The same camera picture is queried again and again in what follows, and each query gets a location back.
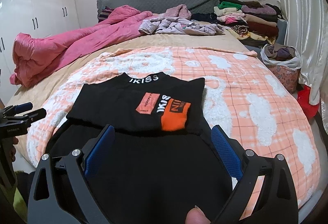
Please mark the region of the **person's right hand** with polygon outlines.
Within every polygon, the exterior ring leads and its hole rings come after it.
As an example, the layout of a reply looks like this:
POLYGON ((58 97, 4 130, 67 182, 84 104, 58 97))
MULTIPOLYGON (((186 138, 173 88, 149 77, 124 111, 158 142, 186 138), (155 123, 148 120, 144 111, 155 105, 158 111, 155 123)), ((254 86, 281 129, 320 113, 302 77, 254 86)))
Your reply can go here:
POLYGON ((194 206, 186 216, 185 224, 210 224, 211 221, 205 216, 203 211, 198 207, 194 206))

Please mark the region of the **person's left hand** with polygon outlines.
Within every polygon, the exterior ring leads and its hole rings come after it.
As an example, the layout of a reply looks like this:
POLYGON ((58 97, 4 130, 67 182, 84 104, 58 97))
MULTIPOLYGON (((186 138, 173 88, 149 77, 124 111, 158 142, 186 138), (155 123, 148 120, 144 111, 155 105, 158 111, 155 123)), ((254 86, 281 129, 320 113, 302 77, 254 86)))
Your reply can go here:
POLYGON ((16 160, 16 148, 15 145, 19 143, 17 137, 10 137, 1 139, 2 146, 4 147, 6 158, 9 162, 15 162, 16 160))

